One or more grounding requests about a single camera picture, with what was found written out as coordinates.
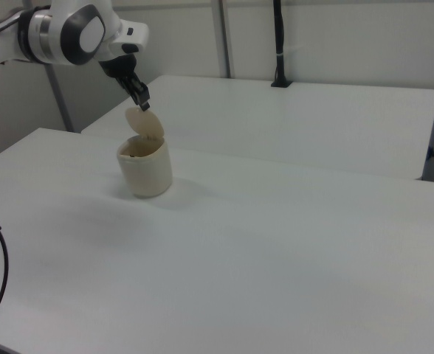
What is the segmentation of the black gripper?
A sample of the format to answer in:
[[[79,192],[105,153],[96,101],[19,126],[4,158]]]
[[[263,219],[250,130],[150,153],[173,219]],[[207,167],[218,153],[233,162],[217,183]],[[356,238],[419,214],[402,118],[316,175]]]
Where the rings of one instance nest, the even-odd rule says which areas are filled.
[[[138,105],[142,111],[150,108],[148,87],[135,73],[137,65],[135,55],[123,55],[112,60],[100,61],[99,64],[108,77],[116,79],[135,105]]]

